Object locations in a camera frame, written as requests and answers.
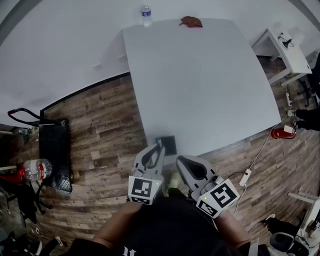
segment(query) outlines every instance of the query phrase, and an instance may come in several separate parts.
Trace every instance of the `power adapter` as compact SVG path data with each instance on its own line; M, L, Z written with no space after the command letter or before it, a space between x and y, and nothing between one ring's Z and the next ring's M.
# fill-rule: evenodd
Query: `power adapter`
M251 171L249 169L246 169L238 183L241 187L244 187L246 185L250 177L250 174L251 174Z

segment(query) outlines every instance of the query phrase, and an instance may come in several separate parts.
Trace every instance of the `red object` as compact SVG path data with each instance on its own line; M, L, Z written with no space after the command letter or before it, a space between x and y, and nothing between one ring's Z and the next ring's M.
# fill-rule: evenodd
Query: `red object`
M17 172L10 175L0 175L0 178L10 183L22 183L26 178L26 171L23 164L18 164Z
M274 139L293 139L296 136L296 134L294 132L286 132L284 127L280 127L277 129L273 129L271 131L271 136Z

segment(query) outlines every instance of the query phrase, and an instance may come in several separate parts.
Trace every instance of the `human arm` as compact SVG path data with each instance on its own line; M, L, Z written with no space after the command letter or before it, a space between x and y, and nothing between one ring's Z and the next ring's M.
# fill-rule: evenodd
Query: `human arm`
M249 233L233 217L229 210L225 210L216 217L214 223L223 239L229 245L238 249L250 242Z
M126 202L112 217L98 230L93 242L112 248L126 233L132 219L141 209L142 204Z

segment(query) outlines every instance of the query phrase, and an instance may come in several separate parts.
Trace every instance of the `white cable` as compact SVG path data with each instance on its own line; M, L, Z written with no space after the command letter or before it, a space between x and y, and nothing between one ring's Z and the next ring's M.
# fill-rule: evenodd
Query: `white cable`
M252 164L250 165L250 167L249 167L249 170L250 170L250 171L251 171L252 166L254 166L254 163L256 162L258 156L260 155L260 153L261 153L262 150L264 149L264 147L265 147L265 145L266 145L266 143L267 143L267 141L268 141L268 139L269 139L269 137L270 137L270 135L271 135L271 132L274 130L274 128L276 128L279 124L281 124L282 121L283 121L284 119L286 119L287 117L288 117L288 115L286 114L285 117L281 119L281 122L280 122L280 123L278 123L278 124L276 124L274 127L272 127L271 131L269 132L268 137L266 138L265 142L264 142L263 145L262 145L261 150L260 150L259 153L256 155L255 159L253 160Z
M243 196L244 196L244 194L246 193L246 191L247 191L247 185L246 185L246 184L244 184L244 191L243 191L242 195L240 196L239 201L238 201L238 203L236 204L235 211L234 211L234 213L233 213L232 215L235 215L235 214L236 214L237 209L238 209L238 205L239 205L239 203L240 203L240 201L241 201L242 197L243 197Z

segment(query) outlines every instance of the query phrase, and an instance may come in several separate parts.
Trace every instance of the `black shirt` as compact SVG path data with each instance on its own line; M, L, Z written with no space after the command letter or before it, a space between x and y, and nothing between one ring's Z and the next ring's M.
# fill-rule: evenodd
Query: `black shirt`
M190 201L165 197L141 208L115 248L76 239L67 255L247 256L249 247L250 243L235 250L220 237L212 219Z

